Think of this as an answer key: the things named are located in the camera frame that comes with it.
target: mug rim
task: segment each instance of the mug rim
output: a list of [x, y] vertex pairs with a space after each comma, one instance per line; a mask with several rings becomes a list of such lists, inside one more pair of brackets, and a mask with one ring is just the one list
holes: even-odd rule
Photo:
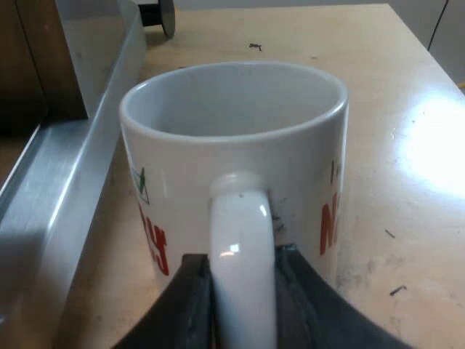
[[[196, 71], [198, 69], [204, 68], [218, 68], [222, 66], [238, 66], [238, 65], [267, 65], [276, 68], [292, 68], [296, 70], [301, 70], [305, 73], [312, 73], [316, 74], [324, 79], [330, 81], [335, 87], [337, 91], [337, 101], [333, 104], [331, 108], [329, 108], [324, 113], [314, 117], [311, 120], [304, 121], [300, 124], [283, 127], [280, 129], [274, 129], [271, 131], [265, 132], [257, 132], [253, 134], [246, 134], [246, 135], [228, 135], [228, 136], [191, 136], [191, 135], [178, 135], [174, 133], [164, 132], [158, 129], [153, 129], [147, 126], [142, 125], [138, 121], [134, 120], [130, 116], [128, 105], [130, 100], [133, 96], [140, 90], [148, 87], [148, 85], [154, 84], [161, 79], [169, 78], [170, 76], [175, 76], [183, 73], [189, 73], [190, 71]], [[264, 141], [264, 140], [273, 140], [279, 137], [285, 137], [289, 135], [294, 135], [304, 131], [306, 129], [310, 129], [315, 127], [319, 124], [322, 124], [326, 121], [336, 118], [339, 115], [339, 111], [343, 108], [346, 108], [348, 104], [348, 97], [347, 97], [347, 88], [345, 87], [344, 83], [336, 78], [334, 75], [322, 71], [321, 69], [309, 67], [306, 65], [299, 65], [293, 63], [282, 63], [282, 62], [274, 62], [274, 61], [260, 61], [260, 60], [253, 60], [253, 61], [234, 61], [234, 62], [224, 62], [224, 63], [208, 63], [202, 65], [193, 65], [191, 67], [176, 69], [175, 71], [169, 71], [166, 73], [159, 74], [154, 76], [148, 80], [145, 80], [136, 86], [132, 87], [123, 97], [121, 103], [119, 105], [119, 116], [121, 123], [131, 129], [132, 131], [144, 135], [149, 138], [163, 140], [166, 142], [174, 142], [174, 143], [184, 143], [184, 144], [231, 144], [231, 143], [250, 143], [250, 142], [257, 142], [257, 141]]]

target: white mug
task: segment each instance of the white mug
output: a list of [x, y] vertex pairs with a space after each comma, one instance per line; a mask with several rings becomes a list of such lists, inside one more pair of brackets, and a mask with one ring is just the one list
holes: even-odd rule
[[161, 289], [209, 253], [224, 348], [275, 348], [274, 245], [333, 284], [347, 91], [315, 68], [183, 68], [131, 89], [120, 116]]

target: wooden table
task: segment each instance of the wooden table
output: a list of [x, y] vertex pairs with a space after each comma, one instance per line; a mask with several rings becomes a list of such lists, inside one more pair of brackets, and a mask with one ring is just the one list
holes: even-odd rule
[[[343, 79], [337, 289], [412, 345], [465, 345], [465, 98], [389, 6], [179, 12], [172, 40], [154, 28], [147, 43], [141, 79], [227, 60], [301, 63]], [[56, 344], [108, 347], [157, 296], [120, 143]]]

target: printed text on mug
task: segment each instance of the printed text on mug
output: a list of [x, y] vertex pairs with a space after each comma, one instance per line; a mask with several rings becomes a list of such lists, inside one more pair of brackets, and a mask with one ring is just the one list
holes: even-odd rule
[[149, 217], [145, 217], [142, 212], [142, 207], [139, 205], [140, 217], [144, 223], [145, 235], [147, 236], [148, 246], [150, 248], [150, 254], [154, 262], [158, 264], [160, 271], [169, 275], [168, 261], [166, 260], [166, 236], [165, 232], [152, 224]]

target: metal edge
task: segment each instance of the metal edge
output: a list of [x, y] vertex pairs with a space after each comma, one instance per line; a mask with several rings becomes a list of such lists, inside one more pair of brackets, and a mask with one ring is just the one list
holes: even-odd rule
[[[59, 154], [52, 157], [54, 166], [49, 169], [51, 177], [47, 178], [45, 184], [49, 183], [54, 209], [48, 211], [46, 217], [40, 218], [41, 222], [36, 224], [34, 218], [38, 216], [34, 210], [40, 201], [35, 202], [36, 205], [23, 204], [18, 207], [19, 211], [15, 207], [21, 205], [20, 200], [16, 200], [18, 197], [28, 197], [28, 190], [44, 189], [27, 188], [31, 186], [31, 183], [27, 183], [30, 179], [28, 175], [41, 166], [37, 161], [32, 161], [0, 222], [0, 242], [2, 239], [10, 241], [15, 238], [17, 231], [14, 227], [18, 224], [20, 241], [30, 237], [29, 231], [41, 234], [39, 243], [33, 245], [33, 253], [39, 257], [29, 259], [29, 263], [32, 263], [28, 266], [32, 270], [31, 274], [20, 275], [24, 281], [20, 292], [15, 295], [14, 304], [11, 304], [8, 313], [0, 313], [0, 342], [8, 348], [50, 348], [52, 345], [120, 133], [118, 104], [124, 93], [137, 82], [145, 56], [145, 35], [135, 4], [131, 16], [132, 25], [128, 28], [96, 117], [92, 120], [52, 124], [37, 131], [37, 136], [44, 137], [44, 140], [36, 158], [46, 159], [48, 147], [54, 146], [55, 150], [60, 150], [61, 147], [69, 147], [66, 143], [78, 145], [78, 149], [69, 154], [71, 159], [63, 159]], [[72, 136], [67, 139], [63, 133]], [[64, 162], [70, 164], [65, 167], [65, 180], [63, 169], [60, 168]], [[57, 178], [59, 190], [52, 190], [55, 170], [61, 176]], [[21, 218], [15, 212], [21, 212]]]

